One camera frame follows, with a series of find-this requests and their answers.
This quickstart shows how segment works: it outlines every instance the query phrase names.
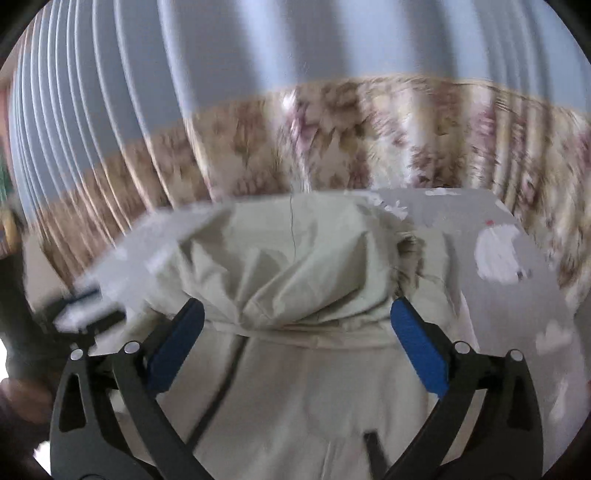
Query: curtain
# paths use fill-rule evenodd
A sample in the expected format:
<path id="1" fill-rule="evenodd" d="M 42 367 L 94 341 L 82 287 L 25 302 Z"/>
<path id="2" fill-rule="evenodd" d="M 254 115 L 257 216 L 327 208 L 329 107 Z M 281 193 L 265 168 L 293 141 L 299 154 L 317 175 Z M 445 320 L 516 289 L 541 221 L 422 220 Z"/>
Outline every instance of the curtain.
<path id="1" fill-rule="evenodd" d="M 71 284 L 159 207 L 486 188 L 575 309 L 591 287 L 591 66 L 553 11 L 517 0 L 284 7 L 54 0 L 40 12 L 9 126 L 24 209 L 58 273 Z"/>

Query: crumpled cloth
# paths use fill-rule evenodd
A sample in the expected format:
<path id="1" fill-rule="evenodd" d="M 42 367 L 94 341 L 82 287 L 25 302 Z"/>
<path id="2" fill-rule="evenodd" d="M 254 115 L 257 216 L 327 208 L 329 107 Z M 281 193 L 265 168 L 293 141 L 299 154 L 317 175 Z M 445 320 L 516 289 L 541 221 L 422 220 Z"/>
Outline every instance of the crumpled cloth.
<path id="1" fill-rule="evenodd" d="M 404 294 L 457 339 L 448 266 L 441 232 L 364 197 L 228 205 L 178 244 L 148 295 L 148 311 L 170 317 L 195 297 L 207 319 L 158 402 L 183 441 L 201 432 L 194 453 L 214 478 L 370 480 L 365 435 L 392 464 L 434 406 L 392 331 L 391 303 Z M 129 322 L 127 338 L 153 321 Z M 129 417 L 119 421 L 149 461 Z"/>
<path id="2" fill-rule="evenodd" d="M 392 301 L 448 325 L 443 235 L 366 199 L 297 194 L 235 203 L 180 243 L 148 296 L 173 316 L 200 300 L 216 330 L 282 343 L 367 348 L 397 342 Z"/>

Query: beige fabric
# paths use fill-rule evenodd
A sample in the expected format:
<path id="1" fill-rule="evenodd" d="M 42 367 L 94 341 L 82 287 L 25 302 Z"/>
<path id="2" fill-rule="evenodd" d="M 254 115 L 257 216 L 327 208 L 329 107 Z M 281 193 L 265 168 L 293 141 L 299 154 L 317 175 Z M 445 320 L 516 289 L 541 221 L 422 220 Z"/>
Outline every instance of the beige fabric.
<path id="1" fill-rule="evenodd" d="M 226 479 L 370 480 L 363 434 L 377 432 L 394 462 L 434 403 L 391 329 L 392 299 L 403 292 L 456 338 L 448 263 L 440 232 L 413 230 L 363 197 L 228 206 L 178 246 L 149 297 L 173 315 L 194 296 L 208 318 L 159 398 L 165 415 L 186 440 L 226 375 L 236 334 L 246 335 L 195 450 L 203 466 Z M 128 419 L 121 425 L 149 460 Z"/>
<path id="2" fill-rule="evenodd" d="M 400 292 L 426 319 L 450 323 L 446 271 L 441 233 L 413 231 L 360 197 L 301 194 L 214 215 L 178 246 L 148 303 L 173 315 L 195 297 L 213 328 L 240 335 L 383 346 L 397 341 L 389 310 Z"/>

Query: person's hand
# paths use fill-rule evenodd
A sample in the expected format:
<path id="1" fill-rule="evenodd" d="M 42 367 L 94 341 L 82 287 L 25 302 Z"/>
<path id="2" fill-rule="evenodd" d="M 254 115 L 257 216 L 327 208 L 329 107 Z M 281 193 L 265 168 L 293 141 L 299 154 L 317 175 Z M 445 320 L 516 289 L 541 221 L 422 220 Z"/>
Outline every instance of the person's hand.
<path id="1" fill-rule="evenodd" d="M 53 399 L 45 385 L 34 380 L 5 378 L 0 382 L 0 389 L 23 420 L 38 425 L 51 420 Z"/>

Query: dark clothing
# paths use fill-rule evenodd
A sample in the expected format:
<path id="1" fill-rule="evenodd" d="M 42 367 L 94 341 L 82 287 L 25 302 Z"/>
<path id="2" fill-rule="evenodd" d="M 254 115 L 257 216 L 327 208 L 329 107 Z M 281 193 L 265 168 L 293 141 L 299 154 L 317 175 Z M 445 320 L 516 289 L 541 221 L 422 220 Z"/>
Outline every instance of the dark clothing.
<path id="1" fill-rule="evenodd" d="M 0 260 L 0 339 L 11 378 L 44 380 L 63 369 L 70 345 L 47 335 L 48 326 L 35 321 L 23 277 L 22 252 Z"/>

